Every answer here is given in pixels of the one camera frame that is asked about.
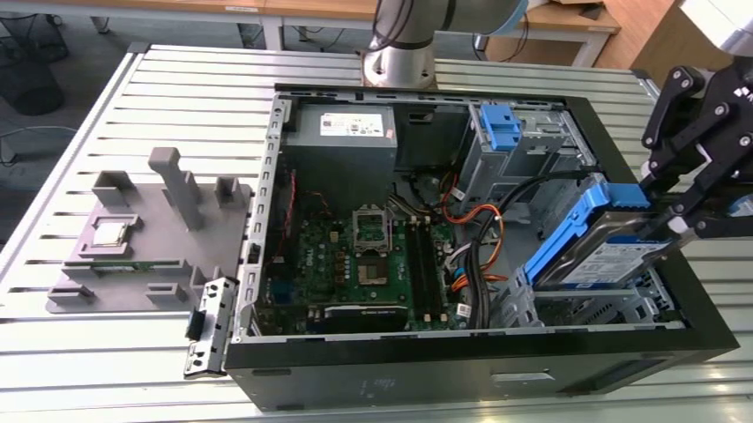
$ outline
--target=black cable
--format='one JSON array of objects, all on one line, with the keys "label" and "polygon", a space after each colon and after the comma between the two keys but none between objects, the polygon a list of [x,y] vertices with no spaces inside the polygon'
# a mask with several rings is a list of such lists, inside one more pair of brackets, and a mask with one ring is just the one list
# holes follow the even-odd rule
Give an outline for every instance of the black cable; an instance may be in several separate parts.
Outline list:
[{"label": "black cable", "polygon": [[520,34],[520,37],[517,38],[517,43],[515,45],[515,51],[512,51],[512,54],[509,55],[509,57],[499,60],[499,63],[505,63],[509,60],[512,60],[515,57],[517,57],[517,55],[520,54],[521,50],[525,47],[525,44],[528,43],[528,32],[529,32],[528,13],[525,13],[523,15],[523,18],[524,18],[524,20],[523,20],[523,25],[521,25],[521,34]]},{"label": "black cable", "polygon": [[477,308],[477,299],[479,299],[479,292],[477,292],[477,285],[475,284],[475,279],[471,279],[471,275],[468,270],[471,269],[471,256],[468,253],[463,256],[463,266],[465,268],[465,278],[468,279],[468,296],[469,296],[469,317],[468,317],[468,329],[477,329],[477,322],[479,322],[479,308]]},{"label": "black cable", "polygon": [[[509,57],[499,60],[499,63],[505,63],[509,60],[512,60],[520,54],[521,50],[525,47],[525,44],[528,43],[528,34],[529,34],[528,13],[523,15],[523,18],[524,20],[521,24],[521,33],[520,33],[520,37],[517,38],[517,42],[515,43],[515,50],[512,51]],[[479,62],[485,62],[479,56],[479,51],[475,49],[475,35],[476,35],[475,33],[469,35],[469,48],[472,49],[472,54],[475,55],[475,58],[479,60]]]},{"label": "black cable", "polygon": [[343,32],[344,32],[344,28],[340,30],[340,33],[337,33],[337,36],[333,38],[333,41],[326,45],[326,47],[320,47],[320,48],[318,48],[318,50],[320,50],[321,52],[324,52],[324,50],[325,50],[326,48],[332,47],[332,46],[337,43],[337,40],[340,39]]},{"label": "black cable", "polygon": [[485,285],[485,280],[483,279],[483,274],[480,273],[479,263],[479,248],[480,243],[477,240],[471,242],[468,248],[468,267],[465,268],[465,277],[468,279],[468,284],[473,286],[475,304],[472,307],[477,308],[479,313],[476,321],[473,323],[475,329],[488,329],[489,321],[489,289]]},{"label": "black cable", "polygon": [[250,45],[253,45],[253,43],[256,42],[256,39],[258,38],[258,36],[262,34],[262,28],[258,28],[258,32],[256,33],[256,35],[253,36],[253,38],[250,38]]},{"label": "black cable", "polygon": [[[305,41],[310,41],[310,40],[312,40],[310,38],[308,38],[308,36],[306,36],[304,33],[300,32],[300,30],[298,30],[294,26],[292,26],[292,30],[293,30],[302,38],[305,38]],[[325,50],[326,48],[332,47],[332,46],[337,43],[337,40],[339,40],[340,37],[341,37],[341,33],[344,33],[344,28],[340,30],[340,33],[337,33],[337,36],[333,38],[333,41],[332,41],[326,46],[318,47],[318,51],[320,51],[321,53],[324,52],[324,50]]]},{"label": "black cable", "polygon": [[[512,204],[533,187],[539,186],[543,182],[555,180],[555,179],[571,179],[571,180],[580,180],[587,178],[591,173],[596,171],[595,168],[580,169],[580,170],[565,170],[560,172],[551,172],[548,174],[543,174],[539,176],[533,176],[532,178],[523,181],[520,184],[515,186],[501,198],[496,208],[499,210],[500,215],[504,215],[504,211],[507,211],[507,207]],[[485,281],[483,280],[483,276],[480,275],[480,262],[479,262],[479,250],[480,250],[480,240],[483,239],[483,235],[487,233],[491,227],[491,223],[493,222],[495,214],[491,214],[483,225],[480,226],[479,234],[471,240],[471,245],[468,248],[467,254],[467,262],[465,262],[465,277],[468,279],[469,286],[477,286],[477,300],[475,301],[476,307],[488,306],[489,302],[489,292],[488,287],[485,286]],[[488,316],[483,316],[480,314],[479,320],[479,327],[485,329],[488,327]]]}]

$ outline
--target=slotted aluminum tabletop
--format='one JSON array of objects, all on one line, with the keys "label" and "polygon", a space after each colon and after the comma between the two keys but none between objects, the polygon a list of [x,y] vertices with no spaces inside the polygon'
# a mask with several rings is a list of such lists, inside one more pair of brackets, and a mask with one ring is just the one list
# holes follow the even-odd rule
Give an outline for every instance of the slotted aluminum tabletop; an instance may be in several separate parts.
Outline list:
[{"label": "slotted aluminum tabletop", "polygon": [[[440,89],[587,97],[638,172],[652,99],[628,72],[437,60],[436,78]],[[50,315],[43,303],[94,204],[98,171],[154,182],[149,151],[174,146],[197,182],[232,174],[256,185],[274,82],[357,85],[359,60],[172,46],[126,54],[0,255],[0,412],[10,412],[1,421],[264,418],[229,378],[182,380],[185,314]],[[296,413],[284,420],[750,421],[753,241],[698,241],[684,254],[742,345],[711,362],[671,368],[602,397]]]}]

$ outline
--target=white sticker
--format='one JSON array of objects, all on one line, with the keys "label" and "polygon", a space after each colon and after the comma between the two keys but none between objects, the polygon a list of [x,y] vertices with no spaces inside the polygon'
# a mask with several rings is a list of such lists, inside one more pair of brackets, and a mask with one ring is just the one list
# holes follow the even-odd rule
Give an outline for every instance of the white sticker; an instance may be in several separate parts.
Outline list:
[{"label": "white sticker", "polygon": [[455,315],[464,317],[465,319],[471,318],[471,306],[467,304],[457,304],[457,311]]},{"label": "white sticker", "polygon": [[250,13],[257,13],[258,9],[254,7],[242,7],[242,6],[224,6],[226,11],[249,11]]},{"label": "white sticker", "polygon": [[459,201],[461,201],[461,199],[465,197],[465,193],[461,192],[459,189],[456,189],[455,187],[451,187],[449,193],[452,194],[452,196],[455,198],[457,198]]},{"label": "white sticker", "polygon": [[575,287],[615,284],[642,264],[642,257],[667,245],[667,243],[603,243],[560,283],[576,284]]},{"label": "white sticker", "polygon": [[320,132],[324,137],[384,137],[381,115],[324,113]]},{"label": "white sticker", "polygon": [[592,33],[612,33],[614,28],[606,28],[604,26],[588,26],[588,31]]}]

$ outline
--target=side panel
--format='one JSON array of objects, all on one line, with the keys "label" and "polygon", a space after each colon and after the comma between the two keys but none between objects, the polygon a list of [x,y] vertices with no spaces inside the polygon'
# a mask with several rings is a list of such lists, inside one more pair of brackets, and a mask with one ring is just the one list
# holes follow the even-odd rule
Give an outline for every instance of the side panel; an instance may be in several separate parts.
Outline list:
[{"label": "side panel", "polygon": [[375,365],[232,369],[261,410],[429,404],[606,392],[679,357],[569,355]]}]

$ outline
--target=cable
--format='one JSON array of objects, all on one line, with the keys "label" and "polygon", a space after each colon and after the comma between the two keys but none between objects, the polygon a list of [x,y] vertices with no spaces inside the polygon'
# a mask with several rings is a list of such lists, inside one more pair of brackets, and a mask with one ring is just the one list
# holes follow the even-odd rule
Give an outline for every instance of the cable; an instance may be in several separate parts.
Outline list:
[{"label": "cable", "polygon": [[[551,181],[553,179],[579,180],[588,177],[591,173],[592,173],[591,169],[568,170],[560,172],[551,172],[548,174],[533,176],[532,178],[527,179],[519,185],[516,185],[515,188],[509,190],[504,198],[501,198],[499,205],[496,206],[499,215],[503,215],[504,211],[507,211],[507,207],[509,206],[509,204],[512,204],[517,200],[517,198],[520,198],[525,194],[525,192],[528,192],[529,189],[540,185],[543,182]],[[481,282],[480,276],[477,274],[477,269],[481,269],[479,264],[479,249],[480,249],[479,239],[483,239],[483,235],[489,230],[492,220],[493,219],[488,217],[483,222],[479,234],[476,235],[476,238],[471,241],[468,254],[465,255],[467,256],[465,275],[467,275],[469,286],[485,285]],[[489,300],[488,288],[485,290],[480,288],[477,289],[477,291],[479,291],[479,297],[477,297],[479,305],[487,304]],[[479,319],[480,327],[483,327],[484,322],[488,321],[483,320],[483,315],[481,315]]]},{"label": "cable", "polygon": [[290,26],[290,28],[305,39],[305,41],[310,41],[310,38],[308,38],[306,33],[320,33],[321,29],[324,29],[322,26],[316,31],[310,31],[308,28],[305,28],[305,33],[302,33],[301,30],[297,29],[297,27]]},{"label": "cable", "polygon": [[[469,245],[469,250],[468,250],[468,256],[469,256],[469,263],[477,263],[479,262],[479,249],[480,249],[480,243],[477,241],[472,241],[471,245]],[[489,327],[489,287],[485,285],[485,280],[483,279],[483,274],[480,273],[480,267],[472,267],[469,268],[469,274],[471,277],[476,279],[477,281],[477,291],[479,291],[479,299],[477,299],[477,305],[479,305],[479,323],[476,324],[476,327],[479,329],[488,329]]]},{"label": "cable", "polygon": [[[525,47],[525,44],[528,43],[528,34],[529,34],[528,13],[523,15],[523,18],[524,19],[521,24],[521,33],[520,33],[520,37],[517,38],[517,42],[515,43],[515,50],[512,51],[512,54],[505,59],[499,60],[499,63],[505,63],[509,60],[512,60],[515,57],[517,57],[517,55],[520,54],[521,50]],[[472,54],[475,55],[475,58],[479,60],[479,62],[485,62],[485,60],[483,60],[483,58],[479,56],[479,51],[475,49],[475,36],[476,36],[475,33],[469,35],[469,49],[472,50]]]},{"label": "cable", "polygon": [[318,191],[305,191],[305,194],[309,196],[314,196],[318,198],[318,201],[321,202],[321,206],[324,208],[324,214],[330,217],[332,216],[332,212],[329,211],[329,204],[326,203],[326,199],[324,198],[324,195],[321,192]]},{"label": "cable", "polygon": [[428,210],[423,210],[419,209],[417,207],[412,207],[405,201],[405,199],[400,197],[397,194],[389,194],[387,198],[395,203],[395,205],[397,205],[403,209],[403,211],[404,209],[407,209],[409,211],[408,214],[412,214],[415,216],[431,215],[431,212]]},{"label": "cable", "polygon": [[[322,29],[322,27],[318,28],[318,31],[310,31],[310,32],[312,32],[312,33],[317,33],[317,32],[320,32],[321,29]],[[301,31],[300,31],[294,26],[292,26],[292,30],[305,39],[305,41],[310,41],[310,40],[312,40],[310,38],[308,38],[308,36],[306,36],[304,33],[301,33]],[[326,48],[330,48],[330,47],[337,43],[337,40],[340,39],[343,32],[344,32],[344,28],[343,28],[343,29],[340,30],[340,32],[337,33],[337,36],[333,38],[333,41],[332,41],[329,44],[326,44],[326,46],[318,47],[318,50],[320,50],[321,53],[324,52],[324,50],[325,50]]]},{"label": "cable", "polygon": [[[487,282],[493,282],[493,281],[499,281],[499,282],[505,282],[507,280],[509,280],[505,276],[501,275],[483,275],[483,279]],[[453,292],[457,292],[464,286],[468,285],[468,279],[465,278],[464,275],[461,275],[459,278],[455,279],[455,281],[451,284],[451,290]]]},{"label": "cable", "polygon": [[[464,255],[464,267],[465,269],[471,266],[469,261],[469,254]],[[479,307],[477,307],[477,299],[479,299],[479,290],[476,288],[476,284],[469,284],[468,288],[468,305],[469,305],[469,317],[468,317],[468,324],[471,329],[477,328],[477,321],[479,321]]]},{"label": "cable", "polygon": [[11,130],[11,131],[6,132],[5,134],[0,134],[0,138],[9,137],[13,134],[17,134],[18,132],[23,132],[25,130],[27,130],[29,132],[35,132],[37,134],[46,135],[46,136],[49,136],[49,134],[39,132],[38,130],[69,130],[71,132],[78,131],[78,130],[74,130],[73,128],[67,128],[66,126],[25,126],[25,127],[21,127],[21,126],[15,125],[14,123],[13,123],[13,126],[17,126],[18,129]]},{"label": "cable", "polygon": [[[491,245],[496,242],[499,242],[499,238],[493,238],[492,240],[487,240],[484,242],[480,243],[480,245]],[[471,243],[468,242],[467,244],[464,244],[461,247],[459,247],[457,249],[455,249],[455,251],[451,253],[451,255],[447,256],[447,258],[444,259],[444,267],[447,269],[449,269],[449,264],[451,262],[455,261],[455,258],[457,258],[457,256],[468,250],[468,248],[471,247]]]},{"label": "cable", "polygon": [[500,63],[505,63],[509,60],[512,60],[520,54],[521,50],[525,47],[525,44],[528,43],[528,32],[529,32],[528,13],[525,13],[523,15],[523,17],[524,17],[524,21],[523,21],[523,27],[521,27],[521,35],[517,38],[517,44],[516,44],[516,47],[515,47],[515,51],[512,52],[509,57],[507,57],[503,60],[499,60]]},{"label": "cable", "polygon": [[[465,223],[472,221],[472,219],[476,217],[476,215],[483,210],[485,210],[485,211],[492,213],[492,215],[488,217],[487,221],[493,220],[493,218],[496,218],[496,220],[499,221],[499,242],[496,243],[496,247],[493,248],[493,252],[491,253],[489,259],[487,260],[485,264],[483,264],[483,266],[480,268],[483,271],[485,271],[493,265],[493,262],[496,262],[496,258],[499,257],[499,253],[501,251],[501,237],[504,236],[504,223],[501,221],[501,215],[500,215],[499,209],[496,207],[493,207],[491,204],[479,204],[472,208],[472,210],[468,211],[468,213],[461,218],[452,217],[447,212],[447,199],[449,197],[449,193],[451,193],[452,189],[455,188],[456,184],[457,184],[457,175],[453,176],[449,189],[447,190],[447,192],[441,196],[441,200],[440,200],[441,214],[443,214],[445,220],[451,223],[464,225]],[[488,228],[485,227],[485,229],[484,229],[483,226],[481,226],[480,230],[481,230],[480,239],[483,239],[483,235],[485,234],[485,232],[488,232]]]},{"label": "cable", "polygon": [[340,33],[337,33],[337,36],[333,37],[333,41],[326,45],[326,47],[318,47],[318,50],[321,51],[321,53],[324,52],[324,50],[326,48],[332,47],[337,43],[337,40],[340,39],[343,32],[344,32],[344,28],[340,30]]},{"label": "cable", "polygon": [[262,34],[262,27],[258,28],[258,32],[256,33],[256,35],[253,36],[253,38],[250,38],[250,45],[253,45],[253,43],[256,42],[256,39],[258,38],[258,36]]}]

